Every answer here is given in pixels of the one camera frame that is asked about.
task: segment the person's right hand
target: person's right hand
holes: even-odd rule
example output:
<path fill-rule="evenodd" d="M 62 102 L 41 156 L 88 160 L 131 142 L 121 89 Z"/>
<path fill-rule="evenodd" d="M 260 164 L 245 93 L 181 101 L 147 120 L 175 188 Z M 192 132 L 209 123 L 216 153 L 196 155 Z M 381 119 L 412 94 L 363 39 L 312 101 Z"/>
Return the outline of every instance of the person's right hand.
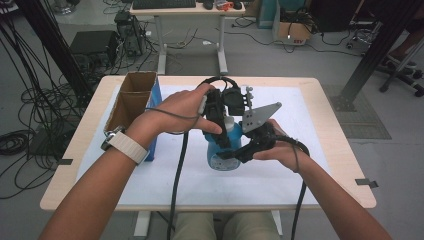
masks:
<path fill-rule="evenodd" d="M 277 135 L 282 135 L 284 133 L 277 121 L 275 121 L 274 119 L 269 119 L 268 122 L 270 122 L 274 126 Z M 297 169 L 296 155 L 294 151 L 296 151 L 297 158 L 299 161 L 299 169 Z M 289 168 L 292 171 L 301 171 L 302 162 L 304 160 L 308 160 L 309 156 L 302 152 L 302 150 L 300 150 L 296 146 L 293 147 L 293 145 L 290 143 L 277 141 L 272 149 L 253 154 L 253 159 L 278 160 L 281 164 L 283 164 L 285 167 Z"/>

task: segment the table leg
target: table leg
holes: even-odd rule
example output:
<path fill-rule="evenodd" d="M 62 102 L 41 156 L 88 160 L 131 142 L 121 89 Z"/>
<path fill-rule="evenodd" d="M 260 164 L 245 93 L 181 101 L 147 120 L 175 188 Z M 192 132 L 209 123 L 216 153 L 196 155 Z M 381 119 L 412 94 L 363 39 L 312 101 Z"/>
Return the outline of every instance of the table leg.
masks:
<path fill-rule="evenodd" d="M 147 238 L 147 231 L 149 230 L 150 212 L 140 211 L 137 216 L 137 223 L 134 229 L 134 237 L 142 239 Z"/>
<path fill-rule="evenodd" d="M 219 72 L 221 75 L 227 75 L 227 61 L 225 60 L 225 51 L 224 51 L 224 26 L 225 26 L 225 16 L 219 16 L 219 43 L 218 47 L 218 61 L 219 61 Z"/>
<path fill-rule="evenodd" d="M 158 74 L 165 75 L 166 66 L 166 44 L 163 43 L 162 38 L 162 22 L 159 16 L 155 16 L 156 31 L 159 41 L 159 62 L 158 62 Z"/>

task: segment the leg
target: leg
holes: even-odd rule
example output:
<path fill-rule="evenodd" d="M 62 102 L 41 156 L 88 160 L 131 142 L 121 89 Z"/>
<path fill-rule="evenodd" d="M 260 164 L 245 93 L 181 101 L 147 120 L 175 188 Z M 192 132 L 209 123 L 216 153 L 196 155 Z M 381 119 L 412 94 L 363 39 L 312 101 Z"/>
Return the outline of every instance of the leg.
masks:
<path fill-rule="evenodd" d="M 158 74 L 165 75 L 166 66 L 166 44 L 163 43 L 162 38 L 162 21 L 159 16 L 155 16 L 156 32 L 158 35 L 159 42 L 159 62 L 158 62 Z"/>
<path fill-rule="evenodd" d="M 271 212 L 235 213 L 225 226 L 223 240 L 255 239 L 280 239 Z"/>
<path fill-rule="evenodd" d="M 213 213 L 179 213 L 173 240 L 216 240 Z"/>

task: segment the desk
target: desk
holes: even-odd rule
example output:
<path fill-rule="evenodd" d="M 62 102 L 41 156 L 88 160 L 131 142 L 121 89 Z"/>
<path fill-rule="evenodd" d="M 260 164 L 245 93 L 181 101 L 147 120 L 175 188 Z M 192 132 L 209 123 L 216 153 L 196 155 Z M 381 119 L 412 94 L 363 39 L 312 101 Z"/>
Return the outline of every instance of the desk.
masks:
<path fill-rule="evenodd" d="M 195 8 L 172 8 L 172 9 L 146 9 L 134 10 L 132 7 L 130 13 L 135 16 L 154 16 L 156 23 L 156 31 L 158 32 L 159 42 L 159 63 L 158 74 L 165 74 L 166 66 L 166 44 L 162 38 L 162 26 L 166 22 L 180 22 L 180 26 L 190 27 L 218 27 L 219 28 L 219 42 L 217 43 L 218 61 L 221 75 L 228 74 L 227 62 L 225 60 L 224 51 L 224 23 L 225 17 L 233 16 L 240 17 L 245 13 L 244 5 L 242 9 L 229 11 L 219 11 L 216 8 L 206 10 L 202 3 L 196 2 Z"/>
<path fill-rule="evenodd" d="M 204 76 L 159 76 L 162 86 L 193 85 L 208 77 Z M 281 77 L 231 77 L 239 85 L 264 86 L 264 87 L 292 87 L 299 89 L 316 134 L 318 136 L 322 151 L 331 171 L 331 176 L 363 207 L 372 208 L 376 205 L 375 198 L 368 186 L 358 186 L 355 179 L 364 178 L 356 158 L 344 136 L 342 129 L 324 95 L 324 92 L 316 79 L 312 78 L 281 78 Z M 78 169 L 81 165 L 85 152 L 87 151 L 93 135 L 98 128 L 102 115 L 108 106 L 114 89 L 124 80 L 124 76 L 107 76 L 100 82 L 90 105 L 84 114 L 83 119 L 72 138 L 63 158 L 73 159 L 71 165 L 61 165 L 56 170 L 49 187 L 42 200 L 41 208 L 45 210 L 55 210 L 65 195 L 75 183 Z M 262 204 L 262 205 L 231 205 L 227 208 L 223 206 L 203 206 L 201 204 L 178 206 L 177 210 L 184 211 L 215 211 L 215 210 L 275 210 L 294 209 L 295 200 L 284 204 Z M 319 208 L 318 204 L 305 205 L 304 208 Z M 169 205 L 118 205 L 116 210 L 128 211 L 168 211 Z"/>

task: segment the gray floor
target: gray floor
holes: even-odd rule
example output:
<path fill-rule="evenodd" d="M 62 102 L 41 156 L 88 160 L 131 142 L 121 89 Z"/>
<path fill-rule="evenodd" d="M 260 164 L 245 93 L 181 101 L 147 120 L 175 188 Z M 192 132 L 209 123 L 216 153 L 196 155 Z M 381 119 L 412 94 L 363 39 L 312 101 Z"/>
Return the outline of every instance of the gray floor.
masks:
<path fill-rule="evenodd" d="M 271 31 L 248 28 L 231 28 L 234 20 L 227 20 L 227 32 L 248 33 L 258 41 L 269 43 Z M 25 19 L 15 16 L 15 24 L 24 39 L 42 56 L 39 40 Z M 77 31 L 114 29 L 113 25 L 60 25 L 68 43 Z M 154 27 L 150 26 L 155 36 Z M 167 42 L 182 41 L 188 29 L 172 31 L 166 37 Z M 217 41 L 215 29 L 199 29 L 196 36 Z M 346 32 L 325 35 L 327 42 L 338 42 Z M 287 53 L 281 45 L 261 45 L 245 35 L 225 36 L 226 56 L 230 75 L 233 76 L 283 76 L 313 77 L 322 84 L 344 85 L 360 62 L 360 57 L 340 53 L 320 53 L 309 46 L 297 47 L 293 53 Z M 347 50 L 344 43 L 340 46 L 323 44 L 319 35 L 313 36 L 308 44 L 319 50 L 339 50 L 359 54 L 366 48 L 355 45 Z M 217 59 L 212 45 L 203 45 L 203 40 L 194 39 L 183 50 L 170 50 L 167 63 L 168 75 L 218 75 Z M 424 53 L 418 53 L 414 60 L 424 68 Z M 18 122 L 18 110 L 21 107 L 20 95 L 24 86 L 4 48 L 0 49 L 0 134 L 22 129 Z M 157 56 L 143 66 L 143 70 L 154 70 Z M 54 63 L 52 71 L 59 78 L 60 73 Z M 424 145 L 424 106 L 423 99 L 413 96 L 414 91 L 401 82 L 394 82 L 389 91 L 380 93 L 378 88 L 386 75 L 374 73 L 363 88 L 363 92 L 383 124 L 392 136 L 391 140 L 350 139 L 349 143 L 360 163 L 365 176 L 376 180 L 380 187 L 373 189 L 377 207 L 369 211 L 390 232 L 394 239 L 422 239 L 424 237 L 424 163 L 422 149 Z M 28 113 L 22 113 L 23 119 Z M 0 157 L 0 170 L 3 171 L 17 156 Z M 40 170 L 35 163 L 29 163 L 25 174 L 19 181 L 36 175 Z M 0 178 L 0 195 L 9 195 L 16 191 L 13 186 L 14 172 Z M 0 238 L 36 239 L 51 213 L 40 209 L 39 202 L 47 184 L 28 190 L 9 200 L 0 200 Z M 133 212 L 115 213 L 105 230 L 102 239 L 131 239 L 135 226 Z M 293 212 L 283 213 L 283 230 L 288 239 Z M 157 214 L 153 215 L 148 239 L 165 239 L 165 222 Z M 297 230 L 297 239 L 337 239 L 325 214 L 320 210 L 302 211 Z"/>

